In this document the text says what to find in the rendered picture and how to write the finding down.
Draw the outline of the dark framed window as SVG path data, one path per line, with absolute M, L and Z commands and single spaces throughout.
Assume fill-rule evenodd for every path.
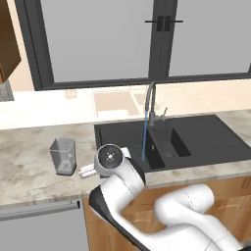
M 15 4 L 37 91 L 251 78 L 251 0 Z

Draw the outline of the wooden base cupboard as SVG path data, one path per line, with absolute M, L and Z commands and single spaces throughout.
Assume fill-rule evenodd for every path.
M 205 182 L 215 195 L 208 214 L 216 216 L 240 242 L 251 241 L 251 176 L 210 180 Z M 153 213 L 155 200 L 162 195 L 184 188 L 183 185 L 145 188 L 123 210 L 123 216 L 147 233 L 164 228 Z M 136 251 L 110 224 L 100 220 L 88 205 L 88 196 L 82 199 L 89 251 Z

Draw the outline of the black kitchen sink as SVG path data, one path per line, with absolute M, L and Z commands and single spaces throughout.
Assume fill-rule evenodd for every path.
M 96 146 L 128 149 L 146 173 L 251 160 L 251 146 L 215 115 L 172 118 L 147 125 L 142 162 L 143 121 L 96 125 Z

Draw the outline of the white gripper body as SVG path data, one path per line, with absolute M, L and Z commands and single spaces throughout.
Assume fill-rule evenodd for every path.
M 84 167 L 81 167 L 78 171 L 78 175 L 81 177 L 81 178 L 86 178 L 86 177 L 90 177 L 90 176 L 94 176 L 96 175 L 97 172 L 96 170 L 94 169 L 94 165 L 93 164 L 90 164 L 90 165 L 87 165 L 87 166 L 84 166 Z

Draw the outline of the brown wall cupboard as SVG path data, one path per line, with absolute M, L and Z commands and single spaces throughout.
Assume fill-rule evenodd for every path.
M 0 83 L 9 78 L 21 60 L 7 0 L 0 0 Z

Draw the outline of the grey dishwasher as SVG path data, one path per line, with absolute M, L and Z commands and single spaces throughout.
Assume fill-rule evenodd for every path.
M 0 208 L 0 215 L 80 202 L 67 212 L 0 222 L 0 251 L 89 251 L 82 202 Z

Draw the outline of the grey appliance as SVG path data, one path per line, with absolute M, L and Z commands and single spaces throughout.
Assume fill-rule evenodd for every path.
M 10 82 L 6 80 L 3 83 L 0 83 L 0 102 L 13 101 L 14 95 L 11 89 Z

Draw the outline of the blue water stream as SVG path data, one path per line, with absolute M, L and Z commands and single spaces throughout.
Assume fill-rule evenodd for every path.
M 142 139 L 142 156 L 141 160 L 144 162 L 145 160 L 145 145 L 146 145 L 146 131 L 147 131 L 147 118 L 149 111 L 149 102 L 145 103 L 145 120 L 144 120 L 144 128 L 143 128 L 143 139 Z

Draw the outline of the grey sink faucet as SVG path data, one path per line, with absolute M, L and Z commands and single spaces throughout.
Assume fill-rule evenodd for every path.
M 160 116 L 155 113 L 155 99 L 156 99 L 156 83 L 152 81 L 149 84 L 145 103 L 149 102 L 149 111 L 147 122 L 150 126 L 154 126 L 158 121 L 160 121 Z

